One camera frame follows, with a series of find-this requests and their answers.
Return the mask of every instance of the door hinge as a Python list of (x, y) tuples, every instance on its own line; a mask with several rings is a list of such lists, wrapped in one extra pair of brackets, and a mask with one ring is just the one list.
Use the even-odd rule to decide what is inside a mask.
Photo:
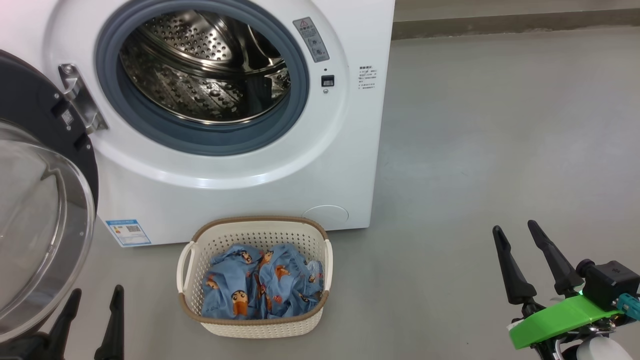
[(87, 134), (100, 129), (109, 129), (95, 101), (93, 101), (93, 97), (89, 94), (89, 89), (86, 88), (77, 67), (73, 64), (61, 64), (58, 70), (62, 83), (65, 85), (63, 92), (65, 99), (80, 114)]

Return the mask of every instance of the basket handle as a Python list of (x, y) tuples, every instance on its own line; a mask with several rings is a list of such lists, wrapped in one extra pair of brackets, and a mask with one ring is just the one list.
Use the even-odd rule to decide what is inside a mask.
[[(180, 258), (178, 259), (178, 269), (175, 272), (175, 283), (178, 286), (179, 293), (184, 293), (184, 288), (189, 284), (189, 277), (191, 277), (191, 266), (193, 265), (193, 258), (195, 258), (196, 256), (195, 251), (192, 251), (194, 245), (195, 242), (193, 241), (188, 243), (182, 250)], [(187, 277), (184, 279), (184, 282), (182, 282), (182, 279), (184, 278), (184, 273), (182, 272), (182, 270), (184, 269), (184, 261), (186, 260), (187, 254), (189, 253), (191, 253), (191, 258), (189, 259), (189, 266), (187, 267)]]
[(333, 279), (333, 247), (329, 239), (325, 239), (326, 243), (326, 266), (324, 277), (324, 289), (331, 290), (331, 279)]

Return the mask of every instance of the brown basket rim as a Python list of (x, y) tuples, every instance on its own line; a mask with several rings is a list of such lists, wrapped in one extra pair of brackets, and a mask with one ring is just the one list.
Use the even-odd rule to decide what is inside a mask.
[[(191, 241), (198, 242), (198, 239), (206, 230), (222, 224), (229, 224), (232, 222), (256, 222), (256, 221), (280, 221), (280, 222), (301, 222), (303, 224), (311, 225), (318, 230), (325, 240), (328, 240), (329, 237), (326, 234), (326, 231), (313, 220), (309, 220), (307, 218), (298, 218), (298, 217), (281, 217), (281, 216), (264, 216), (264, 217), (232, 217), (232, 218), (222, 218), (219, 220), (214, 220), (209, 222), (208, 224), (201, 227), (192, 237)], [(281, 319), (259, 319), (259, 320), (231, 320), (231, 319), (215, 319), (215, 318), (206, 318), (204, 316), (200, 316), (194, 313), (189, 306), (187, 305), (187, 299), (184, 296), (184, 293), (178, 293), (178, 301), (180, 302), (180, 306), (182, 310), (192, 319), (196, 320), (200, 323), (211, 323), (214, 325), (240, 325), (240, 326), (258, 326), (258, 325), (277, 325), (283, 323), (294, 323), (301, 322), (309, 319), (310, 317), (317, 314), (326, 303), (326, 299), (329, 297), (329, 290), (324, 290), (322, 297), (320, 298), (320, 303), (313, 310), (308, 313), (292, 316), (290, 318), (281, 318)]]

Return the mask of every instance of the white plastic basket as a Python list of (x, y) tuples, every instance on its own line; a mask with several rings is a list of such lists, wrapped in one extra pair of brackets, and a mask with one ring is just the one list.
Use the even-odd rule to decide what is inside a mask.
[[(204, 300), (202, 278), (209, 269), (209, 260), (235, 243), (262, 250), (279, 243), (291, 243), (307, 260), (320, 261), (324, 271), (320, 303), (306, 314), (282, 319), (226, 320), (200, 316)], [(316, 327), (329, 296), (332, 273), (331, 243), (319, 224), (305, 218), (242, 217), (213, 221), (198, 230), (180, 254), (176, 283), (184, 312), (214, 334), (231, 338), (284, 338), (306, 334)]]

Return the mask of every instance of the baseboard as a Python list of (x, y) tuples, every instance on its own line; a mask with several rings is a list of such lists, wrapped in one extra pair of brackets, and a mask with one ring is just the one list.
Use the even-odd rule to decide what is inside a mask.
[(395, 22), (392, 40), (640, 26), (640, 8)]

